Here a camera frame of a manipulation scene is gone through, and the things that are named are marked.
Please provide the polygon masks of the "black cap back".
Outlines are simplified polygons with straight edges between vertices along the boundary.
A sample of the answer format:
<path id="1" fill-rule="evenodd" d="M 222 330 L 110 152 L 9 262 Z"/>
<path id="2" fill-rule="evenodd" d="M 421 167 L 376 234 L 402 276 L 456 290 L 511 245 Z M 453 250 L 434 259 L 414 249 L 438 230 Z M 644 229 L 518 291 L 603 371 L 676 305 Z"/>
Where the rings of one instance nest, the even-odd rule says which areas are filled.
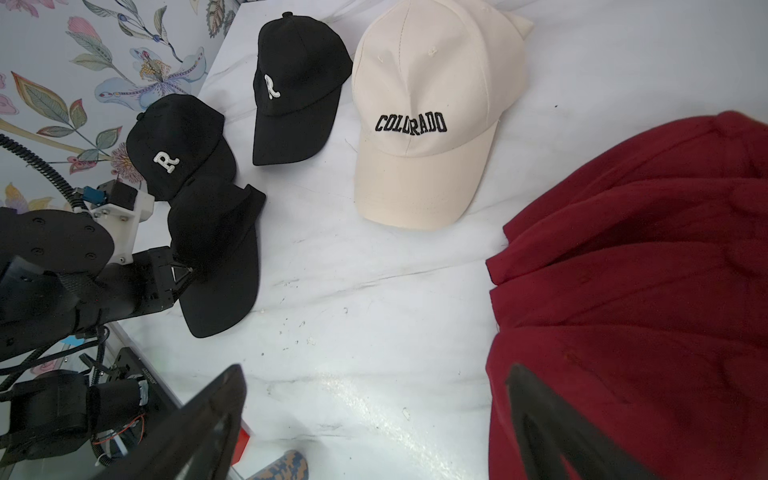
<path id="1" fill-rule="evenodd" d="M 326 23 L 285 12 L 258 36 L 252 163 L 297 163 L 319 153 L 333 128 L 353 62 Z"/>

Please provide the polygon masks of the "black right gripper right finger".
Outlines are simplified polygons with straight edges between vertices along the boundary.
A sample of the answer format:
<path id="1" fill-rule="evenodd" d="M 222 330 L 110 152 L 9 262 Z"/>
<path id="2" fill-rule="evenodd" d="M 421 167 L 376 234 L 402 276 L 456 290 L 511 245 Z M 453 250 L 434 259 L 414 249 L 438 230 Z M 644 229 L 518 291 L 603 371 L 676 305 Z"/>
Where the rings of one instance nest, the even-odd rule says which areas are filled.
<path id="1" fill-rule="evenodd" d="M 506 387 L 527 478 L 656 477 L 525 366 L 511 367 Z"/>

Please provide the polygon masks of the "cream cap front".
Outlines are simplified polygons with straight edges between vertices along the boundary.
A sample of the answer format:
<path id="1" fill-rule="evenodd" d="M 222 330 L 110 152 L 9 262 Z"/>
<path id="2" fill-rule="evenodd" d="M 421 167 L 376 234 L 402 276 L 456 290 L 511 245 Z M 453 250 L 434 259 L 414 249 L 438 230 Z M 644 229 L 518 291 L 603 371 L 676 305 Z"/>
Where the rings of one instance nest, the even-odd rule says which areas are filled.
<path id="1" fill-rule="evenodd" d="M 484 1 L 401 1 L 368 27 L 352 72 L 362 217 L 435 230 L 464 214 L 525 88 L 532 28 Z"/>

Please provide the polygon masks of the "black cap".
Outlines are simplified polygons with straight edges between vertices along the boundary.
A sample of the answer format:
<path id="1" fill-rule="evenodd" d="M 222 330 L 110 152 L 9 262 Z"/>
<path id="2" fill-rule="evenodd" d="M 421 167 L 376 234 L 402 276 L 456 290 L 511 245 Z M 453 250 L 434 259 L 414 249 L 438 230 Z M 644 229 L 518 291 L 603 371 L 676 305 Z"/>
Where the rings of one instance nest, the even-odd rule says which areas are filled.
<path id="1" fill-rule="evenodd" d="M 224 332 L 254 307 L 260 282 L 258 220 L 266 200 L 250 185 L 199 177 L 171 202 L 171 250 L 189 270 L 178 301 L 194 337 Z"/>
<path id="2" fill-rule="evenodd" d="M 353 62 L 326 23 L 285 12 L 258 36 L 252 163 L 297 163 L 319 153 L 333 128 Z"/>
<path id="3" fill-rule="evenodd" d="M 126 149 L 157 201 L 170 201 L 193 178 L 232 181 L 237 163 L 224 137 L 225 116 L 192 95 L 171 94 L 137 115 Z"/>

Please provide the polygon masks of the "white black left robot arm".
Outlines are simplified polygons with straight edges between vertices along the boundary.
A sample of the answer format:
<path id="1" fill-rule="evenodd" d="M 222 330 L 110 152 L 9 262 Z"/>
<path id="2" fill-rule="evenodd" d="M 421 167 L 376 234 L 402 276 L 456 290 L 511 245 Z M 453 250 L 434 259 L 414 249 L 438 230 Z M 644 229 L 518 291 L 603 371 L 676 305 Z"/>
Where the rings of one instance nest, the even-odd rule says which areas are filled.
<path id="1" fill-rule="evenodd" d="M 100 433 L 144 424 L 150 382 L 122 369 L 98 383 L 55 370 L 22 382 L 21 374 L 54 359 L 50 348 L 74 335 L 82 350 L 102 347 L 107 324 L 169 309 L 178 298 L 169 248 L 114 264 L 112 236 L 90 216 L 59 210 L 1 210 L 1 370 L 10 405 L 1 436 L 2 465 L 66 455 Z"/>

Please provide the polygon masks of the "red cap back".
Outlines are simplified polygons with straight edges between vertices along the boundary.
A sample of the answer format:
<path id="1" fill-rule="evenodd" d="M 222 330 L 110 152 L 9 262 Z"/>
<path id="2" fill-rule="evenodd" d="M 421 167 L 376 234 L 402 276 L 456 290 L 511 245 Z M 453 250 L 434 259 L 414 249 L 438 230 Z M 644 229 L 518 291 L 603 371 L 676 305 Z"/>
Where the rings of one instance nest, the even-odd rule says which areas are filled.
<path id="1" fill-rule="evenodd" d="M 523 327 L 494 338 L 489 475 L 524 475 L 506 380 L 521 364 L 664 479 L 767 475 L 767 352 L 628 326 Z"/>

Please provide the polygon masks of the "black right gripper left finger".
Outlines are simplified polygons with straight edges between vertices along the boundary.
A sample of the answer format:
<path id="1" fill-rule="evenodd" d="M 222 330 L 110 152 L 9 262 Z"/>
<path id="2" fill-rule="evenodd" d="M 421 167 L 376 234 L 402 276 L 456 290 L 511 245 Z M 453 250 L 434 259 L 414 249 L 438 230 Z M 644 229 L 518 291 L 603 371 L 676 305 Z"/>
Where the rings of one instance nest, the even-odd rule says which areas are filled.
<path id="1" fill-rule="evenodd" d="M 242 368 L 233 364 L 170 415 L 127 457 L 96 477 L 105 480 L 225 479 L 246 399 Z"/>

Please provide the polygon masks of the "black cap front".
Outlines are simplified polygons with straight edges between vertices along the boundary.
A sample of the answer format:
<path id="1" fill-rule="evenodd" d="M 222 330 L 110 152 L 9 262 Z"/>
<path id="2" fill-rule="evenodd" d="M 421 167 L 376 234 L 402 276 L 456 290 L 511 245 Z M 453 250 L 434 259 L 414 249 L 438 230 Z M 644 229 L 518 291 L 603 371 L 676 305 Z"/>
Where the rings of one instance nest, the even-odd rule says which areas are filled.
<path id="1" fill-rule="evenodd" d="M 189 270 L 178 301 L 194 337 L 224 332 L 254 307 L 260 282 L 258 220 L 266 200 L 250 185 L 199 177 L 171 202 L 171 250 Z"/>

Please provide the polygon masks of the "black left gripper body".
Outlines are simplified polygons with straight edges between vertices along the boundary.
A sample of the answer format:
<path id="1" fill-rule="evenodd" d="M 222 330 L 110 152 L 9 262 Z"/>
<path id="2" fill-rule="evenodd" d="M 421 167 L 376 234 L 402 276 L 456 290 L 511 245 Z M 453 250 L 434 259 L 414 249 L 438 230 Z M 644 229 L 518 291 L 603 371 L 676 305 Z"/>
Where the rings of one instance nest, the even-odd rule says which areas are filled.
<path id="1" fill-rule="evenodd" d="M 113 252 L 112 236 L 88 214 L 2 208 L 2 359 L 174 305 L 169 247 L 130 264 L 111 262 Z"/>

